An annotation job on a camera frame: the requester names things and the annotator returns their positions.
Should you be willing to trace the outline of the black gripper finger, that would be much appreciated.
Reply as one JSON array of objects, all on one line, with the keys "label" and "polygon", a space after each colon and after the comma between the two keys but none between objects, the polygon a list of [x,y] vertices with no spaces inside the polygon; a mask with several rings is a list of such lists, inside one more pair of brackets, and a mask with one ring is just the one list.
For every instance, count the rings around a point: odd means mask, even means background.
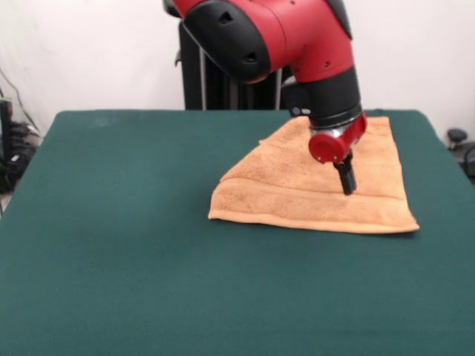
[{"label": "black gripper finger", "polygon": [[350,152],[344,160],[344,192],[354,192],[357,188],[352,161],[353,153]]},{"label": "black gripper finger", "polygon": [[345,195],[349,196],[355,191],[355,176],[350,161],[334,164],[338,172],[342,189]]}]

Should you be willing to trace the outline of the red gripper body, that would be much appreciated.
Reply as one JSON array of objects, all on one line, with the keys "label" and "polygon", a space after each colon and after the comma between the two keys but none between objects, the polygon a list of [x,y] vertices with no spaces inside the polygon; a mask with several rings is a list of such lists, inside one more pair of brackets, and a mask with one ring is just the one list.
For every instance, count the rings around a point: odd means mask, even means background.
[{"label": "red gripper body", "polygon": [[365,113],[344,125],[331,128],[311,128],[309,152],[318,162],[341,163],[367,130]]}]

